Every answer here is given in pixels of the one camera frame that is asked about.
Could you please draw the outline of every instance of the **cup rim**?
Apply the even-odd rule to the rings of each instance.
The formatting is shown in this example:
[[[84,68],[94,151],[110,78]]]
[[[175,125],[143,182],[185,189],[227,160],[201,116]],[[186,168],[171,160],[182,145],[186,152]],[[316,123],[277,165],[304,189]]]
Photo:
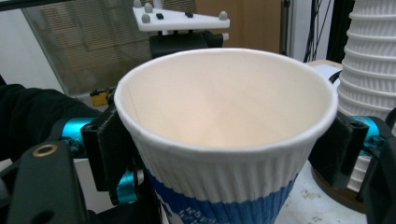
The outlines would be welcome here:
[[[193,144],[187,144],[182,142],[174,141],[165,136],[158,135],[156,133],[151,132],[146,129],[142,125],[138,124],[136,121],[131,119],[124,109],[123,104],[121,103],[121,88],[125,88],[128,77],[132,77],[136,72],[146,68],[147,66],[153,65],[154,63],[169,60],[176,57],[183,57],[188,54],[224,54],[229,52],[237,52],[237,53],[250,53],[250,54],[258,54],[258,55],[266,55],[276,57],[281,61],[287,63],[293,63],[297,66],[301,66],[305,71],[310,72],[313,75],[318,76],[318,80],[322,80],[323,88],[330,94],[329,108],[323,113],[321,119],[313,126],[304,130],[301,133],[295,134],[292,137],[287,139],[282,139],[275,141],[273,143],[266,143],[257,146],[249,146],[249,147],[205,147],[205,146],[197,146]],[[326,80],[323,76],[320,75],[318,71],[313,69],[312,67],[300,63],[294,59],[287,58],[285,56],[275,54],[272,52],[256,50],[256,49],[240,49],[240,48],[230,48],[230,49],[194,49],[194,50],[186,50],[177,52],[171,55],[163,56],[161,58],[154,59],[148,63],[144,63],[132,71],[130,71],[127,75],[125,75],[121,81],[119,82],[119,86],[116,89],[115,93],[115,104],[118,112],[120,114],[120,118],[123,122],[126,122],[128,125],[125,127],[135,134],[137,137],[146,138],[149,141],[148,144],[152,144],[157,147],[159,150],[163,150],[165,152],[174,151],[176,155],[182,157],[192,158],[197,160],[198,158],[204,159],[205,161],[241,161],[241,160],[258,160],[260,158],[259,155],[262,155],[264,151],[273,152],[275,154],[282,153],[285,149],[289,147],[300,146],[302,143],[308,144],[306,141],[309,141],[312,136],[316,138],[320,137],[324,134],[335,118],[335,114],[337,111],[338,105],[338,97],[335,90],[332,88],[332,85],[328,80]]]
[[[367,71],[361,71],[356,68],[352,68],[348,66],[347,64],[342,61],[343,69],[347,70],[348,72],[357,74],[358,76],[364,76],[364,77],[373,77],[373,78],[385,78],[385,79],[396,79],[396,76],[390,75],[390,74],[380,74],[380,73],[373,73],[373,72],[367,72]]]
[[[350,32],[350,30],[346,31],[346,35],[349,38],[355,38],[359,40],[369,40],[369,41],[386,41],[386,42],[395,42],[395,36],[376,36],[376,35],[357,35]]]
[[[349,18],[355,21],[396,21],[396,15],[360,15],[349,13]]]
[[[361,59],[365,59],[365,60],[396,63],[396,57],[363,54],[363,53],[359,53],[359,52],[351,50],[347,45],[344,47],[344,52],[345,52],[345,54],[347,54],[349,56],[353,56],[353,57],[361,58]]]
[[[387,92],[387,91],[375,91],[375,90],[370,90],[370,89],[365,89],[363,87],[356,86],[348,81],[346,81],[342,76],[339,77],[340,81],[343,86],[346,86],[347,88],[350,88],[354,91],[360,91],[364,92],[367,94],[372,94],[372,95],[378,95],[378,96],[386,96],[386,97],[396,97],[396,92]]]
[[[356,100],[352,100],[349,97],[345,96],[343,93],[341,93],[339,90],[337,90],[338,92],[338,97],[340,97],[341,99],[343,99],[344,101],[346,101],[347,103],[350,103],[352,105],[356,105],[356,106],[360,106],[366,109],[371,109],[371,110],[375,110],[378,112],[390,112],[390,110],[392,110],[392,108],[386,108],[386,107],[382,107],[382,106],[376,106],[376,105],[368,105]]]

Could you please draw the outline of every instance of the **gray surface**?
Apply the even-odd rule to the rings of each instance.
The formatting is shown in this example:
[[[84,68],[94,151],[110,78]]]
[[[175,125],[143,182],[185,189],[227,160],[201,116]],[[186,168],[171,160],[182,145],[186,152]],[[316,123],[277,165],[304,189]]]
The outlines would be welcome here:
[[[296,179],[289,198],[276,219],[276,224],[367,223],[366,216],[331,199],[311,175],[307,161]]]
[[[149,14],[143,14],[142,15],[142,22],[143,23],[149,23],[151,18],[149,17]]]
[[[152,5],[150,3],[145,4],[145,11],[146,11],[146,13],[152,12]]]

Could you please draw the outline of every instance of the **cup stack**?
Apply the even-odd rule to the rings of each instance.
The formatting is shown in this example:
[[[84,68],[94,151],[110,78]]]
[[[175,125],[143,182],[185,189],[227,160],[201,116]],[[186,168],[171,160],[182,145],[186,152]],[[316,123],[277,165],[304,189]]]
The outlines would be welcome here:
[[[349,18],[338,109],[385,120],[396,107],[396,1],[356,0]],[[369,162],[359,156],[357,163],[362,161]],[[364,173],[355,166],[348,187],[359,191]]]

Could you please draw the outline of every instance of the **cable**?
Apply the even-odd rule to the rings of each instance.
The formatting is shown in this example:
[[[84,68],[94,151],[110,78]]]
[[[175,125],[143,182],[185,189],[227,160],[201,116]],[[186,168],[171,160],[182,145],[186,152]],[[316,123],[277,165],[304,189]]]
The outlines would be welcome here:
[[[327,9],[326,9],[326,14],[324,15],[322,27],[321,27],[321,29],[320,29],[319,39],[318,39],[317,45],[316,45],[316,47],[315,47],[314,60],[317,58],[318,45],[319,45],[320,38],[321,38],[321,35],[322,35],[322,32],[323,32],[324,24],[326,23],[327,14],[329,13],[329,8],[330,8],[330,4],[331,4],[331,3],[332,3],[332,0],[329,0],[329,4],[327,5]]]
[[[322,0],[312,0],[311,3],[311,21],[309,26],[308,38],[306,40],[304,63],[314,61],[317,58],[318,45],[323,33],[324,24],[329,14],[330,5],[332,0],[329,0],[329,4],[326,8],[326,13],[321,24],[319,31],[319,11],[322,4]]]
[[[387,118],[385,119],[385,123],[387,123],[391,129],[393,129],[396,123],[396,107],[390,111]]]
[[[340,74],[343,70],[334,73],[330,78],[329,81],[334,84],[334,82],[340,77]]]

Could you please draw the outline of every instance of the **white paper cup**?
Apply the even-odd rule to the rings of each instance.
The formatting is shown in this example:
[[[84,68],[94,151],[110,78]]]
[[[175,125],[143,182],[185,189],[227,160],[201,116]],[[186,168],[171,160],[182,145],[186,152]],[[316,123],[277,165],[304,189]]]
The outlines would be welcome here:
[[[357,35],[351,33],[349,30],[346,31],[346,35],[350,38],[366,40],[366,41],[384,41],[384,42],[395,42],[396,36],[379,36],[379,35]]]
[[[356,160],[355,168],[367,171],[369,167],[371,157],[370,156],[359,156]]]
[[[345,116],[355,116],[351,112],[347,111],[347,109],[344,109],[342,105],[338,105],[338,111],[343,113]]]
[[[396,36],[396,20],[361,21],[352,19],[348,31],[353,35],[394,37]]]
[[[340,79],[350,84],[372,91],[396,92],[396,74],[386,75],[364,72],[349,67],[344,61],[343,68]]]
[[[362,87],[355,86],[340,77],[341,84],[337,92],[345,95],[349,99],[358,101],[367,105],[375,105],[385,108],[396,107],[396,92],[372,91]]]
[[[385,120],[391,109],[380,106],[367,105],[347,98],[338,92],[338,104],[342,112],[346,111],[350,115],[374,116]]]
[[[391,60],[370,60],[356,55],[350,55],[346,52],[342,64],[361,72],[379,75],[396,75],[396,62]]]
[[[394,0],[355,1],[352,20],[396,20],[396,2]]]
[[[346,188],[353,190],[355,192],[359,192],[359,190],[361,189],[362,182],[363,182],[362,180],[359,180],[358,178],[351,176],[349,182],[347,183]]]
[[[171,223],[274,223],[337,96],[290,58],[201,49],[132,70],[115,103]]]
[[[396,41],[367,41],[350,37],[346,49],[365,55],[396,58]]]

